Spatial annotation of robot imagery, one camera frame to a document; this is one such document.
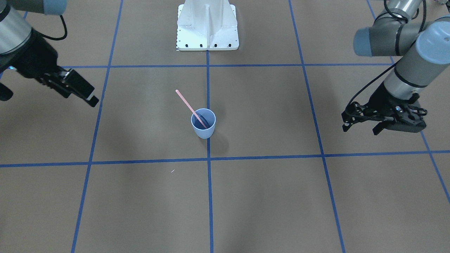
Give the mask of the black open-frame gripper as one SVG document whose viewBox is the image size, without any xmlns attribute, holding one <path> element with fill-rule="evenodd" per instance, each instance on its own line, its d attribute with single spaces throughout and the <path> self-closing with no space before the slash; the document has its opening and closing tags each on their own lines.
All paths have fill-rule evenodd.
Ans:
<svg viewBox="0 0 450 253">
<path fill-rule="evenodd" d="M 413 93 L 407 100 L 392 96 L 384 84 L 370 96 L 366 104 L 350 102 L 343 111 L 344 132 L 360 122 L 375 121 L 378 124 L 372 129 L 377 136 L 383 130 L 418 133 L 426 128 L 424 116 L 427 110 L 418 102 L 420 95 Z"/>
</svg>

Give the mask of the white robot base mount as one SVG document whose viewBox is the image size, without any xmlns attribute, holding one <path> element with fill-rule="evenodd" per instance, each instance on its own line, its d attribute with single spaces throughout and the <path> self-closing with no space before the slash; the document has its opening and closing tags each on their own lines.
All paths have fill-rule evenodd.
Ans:
<svg viewBox="0 0 450 253">
<path fill-rule="evenodd" d="M 177 50 L 238 50 L 236 7 L 228 0 L 186 0 L 177 14 Z"/>
</svg>

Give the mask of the black solid gripper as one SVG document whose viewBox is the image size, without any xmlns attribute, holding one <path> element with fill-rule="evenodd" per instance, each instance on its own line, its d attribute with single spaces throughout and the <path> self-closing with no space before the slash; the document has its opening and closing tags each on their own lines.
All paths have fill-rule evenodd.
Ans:
<svg viewBox="0 0 450 253">
<path fill-rule="evenodd" d="M 24 78 L 36 79 L 40 84 L 55 90 L 64 98 L 75 95 L 90 107 L 95 107 L 99 99 L 95 88 L 76 70 L 64 70 L 58 66 L 57 51 L 36 30 L 32 30 L 28 40 L 17 50 L 0 56 L 1 72 L 14 67 Z"/>
</svg>

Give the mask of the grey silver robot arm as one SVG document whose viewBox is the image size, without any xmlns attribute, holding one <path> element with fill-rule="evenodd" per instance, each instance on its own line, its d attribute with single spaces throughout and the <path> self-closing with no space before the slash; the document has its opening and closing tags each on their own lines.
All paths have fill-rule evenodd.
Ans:
<svg viewBox="0 0 450 253">
<path fill-rule="evenodd" d="M 449 16 L 421 23 L 412 20 L 424 0 L 385 0 L 384 9 L 371 27 L 359 29 L 353 49 L 358 56 L 399 56 L 384 71 L 387 77 L 366 104 L 351 99 L 342 112 L 342 129 L 375 121 L 373 134 L 382 130 L 418 133 L 426 128 L 427 110 L 418 102 L 420 93 L 449 67 Z"/>
</svg>

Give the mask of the second grey robot arm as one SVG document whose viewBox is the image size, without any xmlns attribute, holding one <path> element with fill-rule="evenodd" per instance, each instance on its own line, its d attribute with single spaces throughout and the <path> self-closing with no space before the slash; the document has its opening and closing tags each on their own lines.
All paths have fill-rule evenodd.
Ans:
<svg viewBox="0 0 450 253">
<path fill-rule="evenodd" d="M 0 2 L 1 71 L 13 68 L 21 76 L 35 79 L 64 98 L 75 95 L 90 107 L 99 99 L 94 87 L 76 70 L 58 66 L 58 53 L 48 40 L 64 40 L 68 30 L 63 13 L 66 0 L 2 0 Z M 21 12 L 59 16 L 64 29 L 61 37 L 50 37 L 35 30 Z"/>
</svg>

